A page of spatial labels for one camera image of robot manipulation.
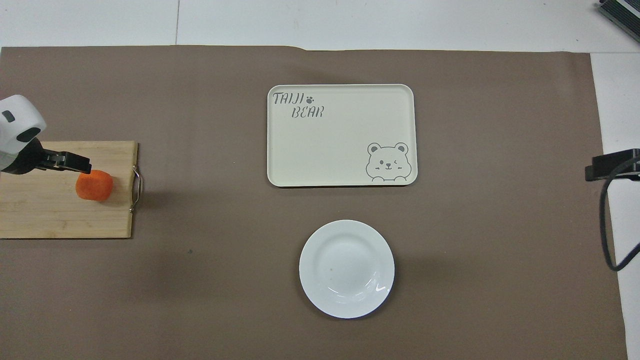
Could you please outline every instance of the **wooden cutting board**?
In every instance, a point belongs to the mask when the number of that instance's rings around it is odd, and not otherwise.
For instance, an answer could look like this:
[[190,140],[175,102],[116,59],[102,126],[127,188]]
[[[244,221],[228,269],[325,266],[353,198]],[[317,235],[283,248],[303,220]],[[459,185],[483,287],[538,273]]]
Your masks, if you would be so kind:
[[80,199],[79,173],[73,171],[2,173],[0,238],[130,238],[138,143],[42,142],[42,146],[89,158],[92,169],[111,174],[113,192],[103,202]]

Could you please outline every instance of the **bear face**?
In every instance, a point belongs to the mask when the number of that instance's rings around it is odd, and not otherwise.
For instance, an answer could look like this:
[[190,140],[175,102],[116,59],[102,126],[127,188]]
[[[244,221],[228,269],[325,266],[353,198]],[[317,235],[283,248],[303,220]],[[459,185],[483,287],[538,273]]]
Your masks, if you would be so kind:
[[375,179],[395,181],[398,178],[406,180],[406,177],[411,174],[411,165],[406,157],[409,148],[405,143],[399,142],[393,147],[382,147],[374,142],[369,144],[368,151],[367,175],[372,181]]

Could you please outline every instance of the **round plate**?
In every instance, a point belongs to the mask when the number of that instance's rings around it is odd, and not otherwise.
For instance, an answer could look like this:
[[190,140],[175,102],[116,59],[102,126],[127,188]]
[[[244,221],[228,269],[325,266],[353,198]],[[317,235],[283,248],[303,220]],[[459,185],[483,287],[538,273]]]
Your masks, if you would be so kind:
[[300,254],[300,282],[320,310],[337,318],[374,311],[391,291],[394,257],[374,228],[354,220],[316,230]]

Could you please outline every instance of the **black cable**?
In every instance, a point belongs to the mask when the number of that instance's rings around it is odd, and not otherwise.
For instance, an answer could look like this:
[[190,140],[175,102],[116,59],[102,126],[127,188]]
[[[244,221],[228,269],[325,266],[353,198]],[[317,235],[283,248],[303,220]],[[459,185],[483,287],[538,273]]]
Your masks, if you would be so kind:
[[613,261],[611,260],[611,254],[609,253],[609,244],[607,243],[607,227],[606,227],[607,219],[606,219],[606,213],[605,213],[607,189],[609,189],[609,185],[611,184],[611,181],[613,181],[616,178],[616,176],[620,174],[620,172],[622,172],[626,168],[630,167],[631,165],[639,161],[640,161],[640,155],[634,158],[631,158],[625,161],[624,163],[618,165],[616,168],[614,168],[611,174],[609,174],[609,177],[607,177],[607,180],[602,186],[602,191],[600,192],[600,237],[602,239],[602,251],[604,252],[604,259],[607,262],[607,266],[613,271],[620,271],[624,269],[625,266],[629,264],[629,261],[631,261],[631,259],[633,259],[636,255],[638,255],[638,253],[640,252],[640,243],[638,243],[636,247],[634,247],[633,250],[631,250],[631,252],[629,252],[624,259],[622,259],[620,264],[613,265]]

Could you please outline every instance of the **white table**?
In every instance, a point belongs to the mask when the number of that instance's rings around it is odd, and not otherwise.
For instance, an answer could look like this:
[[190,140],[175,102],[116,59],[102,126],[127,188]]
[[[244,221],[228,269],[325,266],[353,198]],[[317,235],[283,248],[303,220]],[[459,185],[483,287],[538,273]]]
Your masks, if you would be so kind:
[[[591,53],[604,152],[640,147],[640,44],[601,16],[595,5],[584,0],[0,0],[0,46],[207,44]],[[640,184],[616,181],[609,193],[620,259],[640,241]],[[635,360],[640,360],[639,279],[640,259],[618,275],[628,358]]]

